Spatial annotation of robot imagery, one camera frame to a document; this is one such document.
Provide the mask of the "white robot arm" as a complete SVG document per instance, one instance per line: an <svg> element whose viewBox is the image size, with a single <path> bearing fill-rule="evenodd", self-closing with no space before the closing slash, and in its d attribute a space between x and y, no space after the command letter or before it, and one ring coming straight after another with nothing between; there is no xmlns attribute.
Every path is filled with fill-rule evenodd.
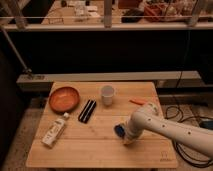
<svg viewBox="0 0 213 171"><path fill-rule="evenodd" d="M170 121L158 116L158 107L146 103L124 124L124 143L131 144L144 130L158 133L213 159L213 131Z"/></svg>

